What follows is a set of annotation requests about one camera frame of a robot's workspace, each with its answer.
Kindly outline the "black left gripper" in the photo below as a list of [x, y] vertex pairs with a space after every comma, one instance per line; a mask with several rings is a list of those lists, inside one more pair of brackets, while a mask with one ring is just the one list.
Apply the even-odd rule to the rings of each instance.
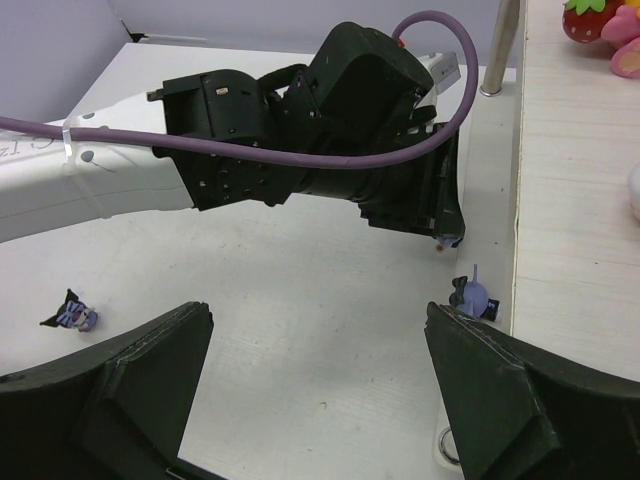
[[[432, 87], [428, 71], [396, 41], [343, 22], [330, 31], [311, 63], [293, 74], [279, 102], [280, 147], [360, 156], [418, 143], [426, 133], [412, 135], [410, 129], [435, 113], [417, 114], [414, 108]], [[459, 135], [457, 129], [429, 154], [428, 229], [436, 241], [462, 243], [466, 233], [458, 188]], [[294, 191], [354, 202], [379, 228], [415, 230], [424, 170], [422, 160], [363, 170], [304, 169]]]

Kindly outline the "purple black figurine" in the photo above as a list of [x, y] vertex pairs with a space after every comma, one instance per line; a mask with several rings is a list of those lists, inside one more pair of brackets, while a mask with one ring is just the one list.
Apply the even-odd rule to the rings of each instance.
[[81, 301], [73, 290], [68, 289], [64, 302], [57, 312], [45, 321], [40, 322], [39, 325], [89, 332], [94, 329], [98, 320], [98, 312]]

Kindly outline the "pink bear strawberry hat toy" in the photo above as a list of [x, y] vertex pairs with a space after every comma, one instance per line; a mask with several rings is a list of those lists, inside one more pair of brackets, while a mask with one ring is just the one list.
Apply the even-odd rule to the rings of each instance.
[[633, 216], [640, 221], [640, 164], [636, 164], [628, 176], [628, 194]]

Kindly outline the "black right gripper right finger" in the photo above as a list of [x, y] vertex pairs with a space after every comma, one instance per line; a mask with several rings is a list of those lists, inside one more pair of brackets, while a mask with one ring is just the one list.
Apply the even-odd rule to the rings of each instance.
[[434, 302], [425, 337], [465, 478], [638, 478], [638, 382]]

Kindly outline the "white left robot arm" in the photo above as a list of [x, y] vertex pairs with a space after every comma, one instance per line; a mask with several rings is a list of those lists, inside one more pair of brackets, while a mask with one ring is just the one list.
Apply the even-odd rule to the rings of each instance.
[[3, 122], [1, 237], [305, 194], [352, 202], [372, 227], [456, 247], [470, 105], [436, 119], [437, 77], [456, 70], [451, 54], [422, 63], [397, 37], [344, 22], [309, 64], [260, 78], [193, 74], [58, 122]]

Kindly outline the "pink bear sunflower toy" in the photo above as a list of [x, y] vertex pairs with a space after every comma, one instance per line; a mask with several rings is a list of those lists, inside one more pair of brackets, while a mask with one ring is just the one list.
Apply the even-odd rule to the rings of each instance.
[[617, 76], [639, 78], [639, 2], [569, 0], [564, 3], [562, 28], [580, 44], [603, 41], [614, 48], [610, 70]]

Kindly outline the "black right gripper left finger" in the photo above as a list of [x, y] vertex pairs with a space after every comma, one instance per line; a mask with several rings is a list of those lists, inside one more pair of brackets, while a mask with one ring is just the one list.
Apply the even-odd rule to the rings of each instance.
[[4, 479], [172, 479], [213, 332], [205, 303], [1, 378]]

